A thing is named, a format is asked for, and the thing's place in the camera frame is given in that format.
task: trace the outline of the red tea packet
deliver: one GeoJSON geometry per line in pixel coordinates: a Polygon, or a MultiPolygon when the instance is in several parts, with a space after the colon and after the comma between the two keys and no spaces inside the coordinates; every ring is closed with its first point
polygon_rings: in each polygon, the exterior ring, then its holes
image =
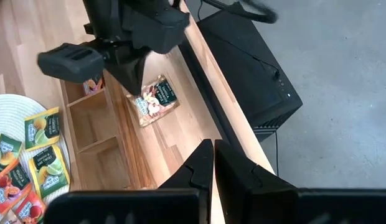
{"type": "Polygon", "coordinates": [[[30,191],[26,199],[16,210],[17,216],[25,224],[44,223],[44,212],[46,206],[34,191],[30,191]]]}
{"type": "Polygon", "coordinates": [[[0,224],[22,224],[22,222],[12,210],[9,210],[8,213],[1,219],[0,224]]]}
{"type": "Polygon", "coordinates": [[[0,173],[0,214],[9,211],[31,190],[30,178],[16,160],[9,164],[9,172],[0,173]]]}

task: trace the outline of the fruit image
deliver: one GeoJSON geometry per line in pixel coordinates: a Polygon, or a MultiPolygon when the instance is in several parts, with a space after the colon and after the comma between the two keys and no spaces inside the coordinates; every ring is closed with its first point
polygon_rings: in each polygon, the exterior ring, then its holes
{"type": "Polygon", "coordinates": [[[151,117],[155,117],[158,115],[158,113],[160,112],[160,105],[156,105],[154,103],[150,103],[149,106],[148,106],[148,110],[149,110],[149,115],[151,117]]]}
{"type": "Polygon", "coordinates": [[[45,129],[46,127],[46,119],[45,118],[38,118],[34,120],[34,127],[36,130],[45,129]]]}
{"type": "Polygon", "coordinates": [[[39,218],[41,215],[42,215],[42,209],[39,206],[37,206],[37,205],[31,206],[30,217],[32,219],[39,218]]]}
{"type": "Polygon", "coordinates": [[[0,164],[7,166],[14,160],[13,152],[6,152],[0,159],[0,164]]]}
{"type": "Polygon", "coordinates": [[[53,161],[53,163],[49,164],[47,171],[48,171],[49,175],[60,175],[60,174],[62,174],[63,167],[62,167],[62,163],[60,162],[60,160],[59,159],[55,159],[53,161]]]}
{"type": "Polygon", "coordinates": [[[96,83],[93,80],[88,80],[88,86],[91,90],[94,90],[96,87],[96,83]]]}
{"type": "Polygon", "coordinates": [[[45,180],[48,176],[49,176],[48,167],[46,167],[46,166],[41,167],[41,169],[38,171],[38,175],[37,175],[38,183],[39,184],[45,183],[45,180]]]}
{"type": "Polygon", "coordinates": [[[48,141],[48,137],[45,135],[45,131],[43,129],[40,129],[35,134],[35,143],[36,144],[43,144],[48,141]]]}
{"type": "Polygon", "coordinates": [[[9,188],[10,188],[9,186],[6,186],[6,187],[5,187],[4,198],[6,198],[6,199],[7,199],[8,196],[9,196],[9,188]]]}
{"type": "Polygon", "coordinates": [[[12,184],[12,179],[8,175],[5,175],[0,178],[0,188],[8,187],[11,184],[12,184]]]}
{"type": "Polygon", "coordinates": [[[23,224],[32,224],[32,218],[30,217],[23,218],[23,224]]]}
{"type": "Polygon", "coordinates": [[[9,187],[9,197],[16,197],[20,193],[20,189],[18,187],[9,187]]]}

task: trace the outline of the lime image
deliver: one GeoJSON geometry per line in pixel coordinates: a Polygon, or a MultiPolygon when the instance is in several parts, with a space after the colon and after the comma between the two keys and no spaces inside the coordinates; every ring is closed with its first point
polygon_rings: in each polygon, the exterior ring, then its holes
{"type": "Polygon", "coordinates": [[[60,175],[63,172],[62,163],[59,159],[55,159],[53,163],[48,165],[47,172],[49,175],[60,175]]]}
{"type": "Polygon", "coordinates": [[[45,135],[45,131],[43,129],[38,130],[35,134],[35,144],[43,144],[48,141],[48,137],[45,135]]]}

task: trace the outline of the wooden compartment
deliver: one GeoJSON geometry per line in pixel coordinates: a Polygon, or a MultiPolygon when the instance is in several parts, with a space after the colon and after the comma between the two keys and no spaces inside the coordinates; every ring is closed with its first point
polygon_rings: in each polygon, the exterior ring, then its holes
{"type": "Polygon", "coordinates": [[[76,84],[67,81],[64,82],[64,92],[66,105],[73,103],[74,101],[79,100],[85,96],[82,84],[76,84]]]}
{"type": "Polygon", "coordinates": [[[73,122],[77,152],[98,141],[116,136],[118,127],[106,101],[104,89],[74,101],[68,107],[73,122]]]}
{"type": "Polygon", "coordinates": [[[125,190],[131,185],[124,156],[116,137],[78,153],[78,169],[84,190],[125,190]]]}

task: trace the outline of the computer case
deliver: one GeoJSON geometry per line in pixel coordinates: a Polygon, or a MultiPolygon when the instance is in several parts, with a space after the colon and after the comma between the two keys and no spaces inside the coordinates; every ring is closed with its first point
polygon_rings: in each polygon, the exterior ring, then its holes
{"type": "Polygon", "coordinates": [[[252,21],[219,11],[197,25],[258,140],[266,139],[303,105],[297,92],[252,21]]]}

